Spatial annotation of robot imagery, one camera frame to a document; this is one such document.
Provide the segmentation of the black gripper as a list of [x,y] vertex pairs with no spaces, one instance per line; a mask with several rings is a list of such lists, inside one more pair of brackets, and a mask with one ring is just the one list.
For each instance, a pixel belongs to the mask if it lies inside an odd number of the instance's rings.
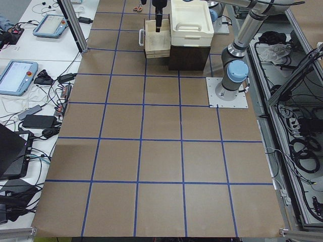
[[167,6],[167,0],[152,0],[152,5],[155,7],[155,31],[160,32],[163,20],[163,8]]

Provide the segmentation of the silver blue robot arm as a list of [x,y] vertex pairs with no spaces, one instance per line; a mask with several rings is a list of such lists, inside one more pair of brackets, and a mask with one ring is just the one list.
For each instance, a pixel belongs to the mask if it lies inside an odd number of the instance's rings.
[[[234,41],[222,52],[224,76],[216,87],[217,96],[233,100],[249,72],[243,61],[246,49],[268,16],[278,15],[296,1],[222,1],[222,4],[247,8],[249,13]],[[172,1],[170,27],[172,45],[208,47],[214,34],[206,1]]]
[[209,8],[209,13],[211,17],[211,21],[214,23],[218,19],[221,19],[224,13],[224,9],[226,4],[219,3],[216,1],[207,1],[207,5]]

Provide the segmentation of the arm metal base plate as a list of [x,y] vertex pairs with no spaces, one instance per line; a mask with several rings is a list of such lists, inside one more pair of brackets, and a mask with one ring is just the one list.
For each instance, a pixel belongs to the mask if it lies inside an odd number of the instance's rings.
[[239,90],[228,91],[222,86],[222,78],[207,77],[206,87],[210,108],[248,108],[242,85]]

